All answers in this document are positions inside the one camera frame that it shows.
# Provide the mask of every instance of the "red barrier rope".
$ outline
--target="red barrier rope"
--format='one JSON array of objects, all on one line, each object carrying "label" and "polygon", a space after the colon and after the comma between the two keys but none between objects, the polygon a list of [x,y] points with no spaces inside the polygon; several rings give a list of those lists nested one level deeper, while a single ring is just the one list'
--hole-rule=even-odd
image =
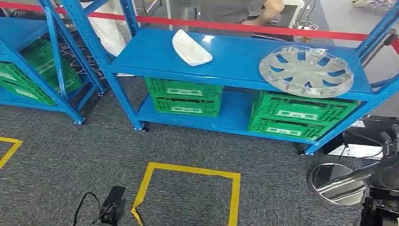
[{"label": "red barrier rope", "polygon": [[393,49],[398,53],[399,55],[399,39],[394,39],[391,43],[391,46]]},{"label": "red barrier rope", "polygon": [[[3,2],[3,1],[0,1],[0,7],[17,8],[29,11],[39,11],[39,12],[43,11],[41,6]],[[65,9],[63,8],[56,8],[56,12],[61,14],[66,14]],[[89,16],[105,18],[105,19],[125,20],[125,17],[123,15],[116,15],[110,13],[94,12],[91,13]],[[282,27],[250,26],[250,25],[229,24],[229,23],[219,23],[219,22],[167,19],[167,18],[152,17],[152,16],[137,16],[137,21],[143,23],[168,24],[168,25],[172,24],[178,26],[203,27],[209,29],[229,30],[229,31],[238,31],[238,32],[259,32],[259,33],[306,36],[306,37],[325,38],[325,39],[355,40],[355,41],[363,41],[368,36],[367,34],[358,34],[358,33],[307,31],[301,29],[290,29]]]}]

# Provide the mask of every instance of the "floor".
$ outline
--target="floor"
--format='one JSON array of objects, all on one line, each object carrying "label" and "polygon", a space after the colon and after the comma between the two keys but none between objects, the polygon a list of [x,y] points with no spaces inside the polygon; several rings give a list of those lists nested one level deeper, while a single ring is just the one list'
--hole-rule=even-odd
[{"label": "floor", "polygon": [[[326,15],[323,28],[338,30],[338,22],[333,22],[337,16],[329,11],[333,5],[329,7],[328,0],[319,3],[315,12]],[[339,21],[354,13],[350,6],[339,12]],[[393,72],[398,64],[390,62],[385,55],[370,65],[368,70],[375,72],[371,78],[378,76],[377,66]],[[121,78],[121,83],[138,106],[146,94],[143,80]],[[393,107],[383,105],[379,113],[397,116]],[[63,113],[0,105],[0,137],[24,141],[0,170],[0,225],[71,225],[85,192],[103,201],[112,186],[125,186],[127,205],[120,225],[135,226],[130,208],[150,161],[239,172],[240,226],[352,225],[359,216],[360,205],[339,207],[318,199],[306,184],[306,174],[319,163],[358,169],[369,160],[301,156],[289,142],[161,124],[134,132],[112,92],[93,97],[83,114],[86,122],[77,126]],[[9,148],[0,142],[0,155]],[[229,179],[156,170],[138,211],[148,226],[227,225],[230,195]],[[78,225],[89,225],[97,213],[94,200],[87,199]]]}]

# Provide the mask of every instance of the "person's hand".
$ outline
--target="person's hand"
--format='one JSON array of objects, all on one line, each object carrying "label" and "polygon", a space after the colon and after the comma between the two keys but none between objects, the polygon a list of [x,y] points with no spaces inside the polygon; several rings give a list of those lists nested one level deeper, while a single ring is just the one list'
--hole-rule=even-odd
[{"label": "person's hand", "polygon": [[266,0],[264,2],[264,10],[262,14],[252,21],[252,25],[264,26],[278,16],[283,10],[283,0]]},{"label": "person's hand", "polygon": [[246,20],[246,21],[242,22],[241,24],[243,24],[243,25],[252,25],[252,26],[256,25],[253,20]]}]

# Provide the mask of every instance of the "yellow floor tape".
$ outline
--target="yellow floor tape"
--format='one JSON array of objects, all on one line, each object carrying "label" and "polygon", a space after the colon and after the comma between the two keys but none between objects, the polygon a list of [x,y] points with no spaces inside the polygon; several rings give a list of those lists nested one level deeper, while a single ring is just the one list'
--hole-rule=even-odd
[{"label": "yellow floor tape", "polygon": [[163,163],[156,163],[156,162],[149,162],[147,169],[144,174],[143,181],[141,182],[140,189],[137,193],[135,202],[133,203],[132,207],[132,214],[138,221],[140,226],[143,225],[143,221],[141,220],[140,216],[137,213],[137,206],[140,205],[144,201],[144,196],[147,193],[148,185],[150,184],[152,173],[154,169],[161,169],[161,170],[172,170],[172,171],[179,171],[179,172],[186,172],[186,173],[197,173],[197,174],[204,174],[208,176],[222,176],[225,178],[232,179],[232,187],[231,187],[231,199],[230,199],[230,213],[229,213],[229,224],[228,226],[236,226],[238,220],[238,206],[239,206],[239,185],[241,180],[241,174],[239,173],[232,173],[232,172],[225,172],[225,171],[218,171],[213,169],[202,169],[196,167],[188,167],[188,166],[177,166],[171,164],[163,164]]},{"label": "yellow floor tape", "polygon": [[22,140],[0,137],[0,141],[11,142],[14,143],[12,147],[4,154],[4,156],[0,159],[0,169],[6,164],[6,162],[12,157],[15,151],[21,146]]}]

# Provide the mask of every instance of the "black device on floor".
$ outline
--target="black device on floor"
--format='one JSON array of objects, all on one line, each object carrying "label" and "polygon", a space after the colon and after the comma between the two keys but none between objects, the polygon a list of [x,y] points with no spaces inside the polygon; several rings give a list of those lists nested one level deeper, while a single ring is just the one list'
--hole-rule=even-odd
[{"label": "black device on floor", "polygon": [[120,186],[113,186],[110,193],[106,197],[103,204],[100,206],[100,201],[94,193],[87,192],[84,194],[79,206],[75,212],[73,226],[77,224],[77,218],[80,208],[82,207],[83,201],[88,195],[95,198],[100,209],[99,216],[92,222],[94,224],[98,220],[101,221],[100,226],[118,226],[119,220],[122,218],[123,211],[125,209],[126,200],[124,199],[126,188]]}]

